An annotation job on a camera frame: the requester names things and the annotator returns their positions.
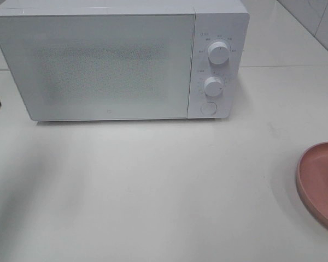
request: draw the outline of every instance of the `microwave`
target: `microwave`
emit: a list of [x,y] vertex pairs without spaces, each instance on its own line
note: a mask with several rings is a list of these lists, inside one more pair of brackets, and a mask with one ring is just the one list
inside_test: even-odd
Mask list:
[[6,0],[0,48],[35,121],[225,118],[248,22],[239,0]]

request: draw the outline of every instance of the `microwave door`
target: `microwave door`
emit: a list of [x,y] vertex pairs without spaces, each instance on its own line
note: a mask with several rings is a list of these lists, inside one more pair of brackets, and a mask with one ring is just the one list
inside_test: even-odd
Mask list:
[[194,14],[0,17],[31,119],[187,118]]

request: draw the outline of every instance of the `round button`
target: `round button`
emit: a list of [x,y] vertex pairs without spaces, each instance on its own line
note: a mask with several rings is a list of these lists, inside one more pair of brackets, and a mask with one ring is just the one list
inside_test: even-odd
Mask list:
[[212,116],[213,114],[216,113],[217,109],[218,109],[218,106],[214,102],[207,102],[202,105],[201,112],[204,115]]
[[224,84],[220,78],[211,77],[204,82],[204,91],[207,96],[216,97],[222,93]]
[[213,64],[223,64],[230,56],[230,46],[224,41],[212,43],[208,48],[208,56]]

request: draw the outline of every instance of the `pink plate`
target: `pink plate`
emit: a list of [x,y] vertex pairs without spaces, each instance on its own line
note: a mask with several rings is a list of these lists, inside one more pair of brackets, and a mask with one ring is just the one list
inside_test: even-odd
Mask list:
[[314,145],[302,155],[296,185],[305,206],[328,227],[328,142]]

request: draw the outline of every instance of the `control panel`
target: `control panel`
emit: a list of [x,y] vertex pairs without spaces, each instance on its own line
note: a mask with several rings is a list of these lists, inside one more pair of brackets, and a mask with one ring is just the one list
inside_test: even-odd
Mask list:
[[196,14],[188,118],[230,113],[248,13]]

